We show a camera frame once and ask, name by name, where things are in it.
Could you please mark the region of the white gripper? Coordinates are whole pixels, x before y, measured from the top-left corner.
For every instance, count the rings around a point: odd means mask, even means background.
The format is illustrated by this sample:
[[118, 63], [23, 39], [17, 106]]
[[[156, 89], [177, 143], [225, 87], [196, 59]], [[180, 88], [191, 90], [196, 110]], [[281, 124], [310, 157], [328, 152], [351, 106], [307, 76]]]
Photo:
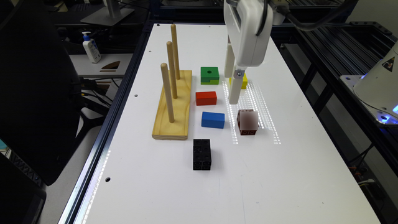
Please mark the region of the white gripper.
[[[236, 105], [239, 101], [247, 67], [258, 67], [264, 60], [273, 17], [272, 7], [267, 1], [240, 0], [236, 4], [224, 2], [224, 21], [229, 36], [224, 77], [231, 78], [231, 105]], [[234, 58], [238, 66], [235, 69]]]

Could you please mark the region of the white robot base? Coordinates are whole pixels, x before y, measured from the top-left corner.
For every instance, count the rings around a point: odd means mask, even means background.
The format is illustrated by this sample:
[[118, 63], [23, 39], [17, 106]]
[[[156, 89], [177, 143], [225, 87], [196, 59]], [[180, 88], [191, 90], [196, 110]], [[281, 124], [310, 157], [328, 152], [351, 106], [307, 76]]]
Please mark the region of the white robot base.
[[342, 75], [340, 80], [376, 123], [397, 126], [397, 44], [366, 74]]

